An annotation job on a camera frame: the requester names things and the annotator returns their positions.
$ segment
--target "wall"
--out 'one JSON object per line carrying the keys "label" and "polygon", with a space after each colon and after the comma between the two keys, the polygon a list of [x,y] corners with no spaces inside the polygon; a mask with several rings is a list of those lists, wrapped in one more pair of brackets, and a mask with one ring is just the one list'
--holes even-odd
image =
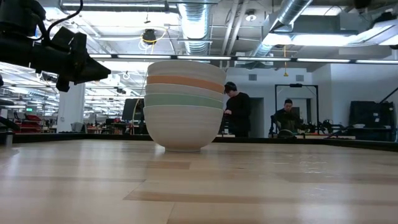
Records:
{"label": "wall", "polygon": [[333,119],[331,100],[331,65],[325,65],[312,73],[312,82],[319,89],[319,120]]}
{"label": "wall", "polygon": [[57,133],[71,131],[72,123],[83,122],[86,85],[84,83],[79,85],[70,83],[69,87],[70,89],[67,93],[60,92]]}
{"label": "wall", "polygon": [[[331,64],[319,68],[313,72],[313,82],[320,86],[320,121],[332,119],[335,124],[348,125],[351,101],[381,101],[398,87],[397,77],[398,65]],[[398,103],[398,93],[388,101]]]}
{"label": "wall", "polygon": [[[304,68],[288,68],[288,77],[284,77],[284,69],[275,71],[274,69],[254,69],[247,70],[245,68],[229,68],[227,70],[227,82],[234,82],[238,86],[238,90],[247,93],[252,98],[264,99],[264,137],[268,137],[269,128],[271,126],[271,115],[275,113],[275,84],[291,84],[296,83],[296,75],[304,75],[302,84],[312,83],[312,74],[307,73]],[[256,74],[257,81],[249,81],[248,75]],[[284,88],[278,94],[278,108],[283,107],[286,98],[314,98],[311,91],[306,88]]]}

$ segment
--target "green bowl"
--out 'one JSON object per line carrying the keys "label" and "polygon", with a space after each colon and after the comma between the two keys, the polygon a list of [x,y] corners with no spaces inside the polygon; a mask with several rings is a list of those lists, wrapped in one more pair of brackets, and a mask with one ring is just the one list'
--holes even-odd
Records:
{"label": "green bowl", "polygon": [[202,96],[154,93],[145,96],[145,106],[188,105],[223,109],[223,102]]}

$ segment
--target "silver ductwork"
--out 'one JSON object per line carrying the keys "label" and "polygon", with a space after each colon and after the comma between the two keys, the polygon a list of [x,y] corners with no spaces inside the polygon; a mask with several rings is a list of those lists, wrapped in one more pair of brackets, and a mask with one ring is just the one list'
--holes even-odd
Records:
{"label": "silver ductwork", "polygon": [[[311,2],[312,0],[283,0],[279,11],[274,15],[269,15],[264,23],[264,27],[267,27],[266,34],[283,26],[292,26],[294,21],[303,13]],[[251,56],[265,57],[272,48],[273,45],[266,45],[261,42],[252,52]]]}
{"label": "silver ductwork", "polygon": [[283,25],[293,23],[312,0],[284,0],[280,5],[278,21]]}
{"label": "silver ductwork", "polygon": [[[181,29],[185,39],[201,40],[208,36],[209,4],[178,4],[181,15]],[[185,42],[189,55],[206,55],[209,50],[207,42]]]}
{"label": "silver ductwork", "polygon": [[[181,16],[181,27],[186,41],[185,49],[190,55],[206,55],[209,50],[208,42],[200,42],[208,37],[209,14],[211,4],[181,3],[165,4],[155,3],[110,3],[110,2],[88,2],[85,3],[84,11],[106,11],[106,12],[165,12],[176,13]],[[79,8],[77,2],[60,3],[63,11],[76,11]]]}

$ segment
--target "white column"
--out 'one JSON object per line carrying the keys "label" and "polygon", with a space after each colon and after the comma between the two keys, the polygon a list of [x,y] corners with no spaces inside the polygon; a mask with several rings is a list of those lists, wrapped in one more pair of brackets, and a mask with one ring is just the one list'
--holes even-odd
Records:
{"label": "white column", "polygon": [[392,58],[398,60],[398,50],[392,50]]}
{"label": "white column", "polygon": [[71,131],[72,123],[83,122],[86,85],[84,83],[79,85],[69,83],[69,87],[67,93],[60,92],[57,133]]}

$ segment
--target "doorway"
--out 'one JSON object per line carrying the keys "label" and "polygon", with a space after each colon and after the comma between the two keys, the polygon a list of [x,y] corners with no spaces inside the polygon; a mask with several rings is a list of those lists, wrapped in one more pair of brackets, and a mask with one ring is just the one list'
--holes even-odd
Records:
{"label": "doorway", "polygon": [[250,138],[264,138],[264,99],[250,98]]}

